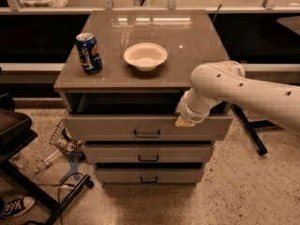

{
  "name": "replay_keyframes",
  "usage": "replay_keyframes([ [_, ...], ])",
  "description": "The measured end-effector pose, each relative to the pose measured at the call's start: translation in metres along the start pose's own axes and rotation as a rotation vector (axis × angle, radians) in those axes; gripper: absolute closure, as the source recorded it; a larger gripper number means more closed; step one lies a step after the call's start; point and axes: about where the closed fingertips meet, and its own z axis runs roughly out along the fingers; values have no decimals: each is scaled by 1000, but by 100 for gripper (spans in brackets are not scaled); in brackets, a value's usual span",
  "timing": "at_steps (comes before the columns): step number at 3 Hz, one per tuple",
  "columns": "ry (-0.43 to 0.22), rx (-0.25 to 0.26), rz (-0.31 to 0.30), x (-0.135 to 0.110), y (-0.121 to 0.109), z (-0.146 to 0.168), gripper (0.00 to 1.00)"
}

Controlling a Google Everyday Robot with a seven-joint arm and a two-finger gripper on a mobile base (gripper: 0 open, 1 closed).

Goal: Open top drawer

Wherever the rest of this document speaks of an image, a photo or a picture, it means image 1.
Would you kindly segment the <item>white and yellow gripper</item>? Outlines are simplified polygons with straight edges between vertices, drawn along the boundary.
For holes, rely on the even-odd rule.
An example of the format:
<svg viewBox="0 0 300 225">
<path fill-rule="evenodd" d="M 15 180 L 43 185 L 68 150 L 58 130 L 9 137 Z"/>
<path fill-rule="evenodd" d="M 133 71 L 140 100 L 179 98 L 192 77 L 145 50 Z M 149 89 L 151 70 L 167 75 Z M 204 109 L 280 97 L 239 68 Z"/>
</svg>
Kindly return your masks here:
<svg viewBox="0 0 300 225">
<path fill-rule="evenodd" d="M 209 99 L 197 95 L 194 90 L 186 91 L 175 109 L 178 114 L 175 125 L 191 128 L 200 124 L 209 115 L 212 105 Z"/>
</svg>

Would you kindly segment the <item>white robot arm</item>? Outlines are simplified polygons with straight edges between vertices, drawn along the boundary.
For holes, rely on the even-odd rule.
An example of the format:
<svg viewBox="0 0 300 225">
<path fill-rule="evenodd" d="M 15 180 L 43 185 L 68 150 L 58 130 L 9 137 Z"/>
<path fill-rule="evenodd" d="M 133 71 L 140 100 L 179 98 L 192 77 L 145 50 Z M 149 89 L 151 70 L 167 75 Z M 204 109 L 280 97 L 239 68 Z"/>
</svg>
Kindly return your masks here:
<svg viewBox="0 0 300 225">
<path fill-rule="evenodd" d="M 242 65 L 234 61 L 197 66 L 190 84 L 176 108 L 178 127 L 201 123 L 213 107 L 226 101 L 300 133 L 299 86 L 248 79 Z"/>
</svg>

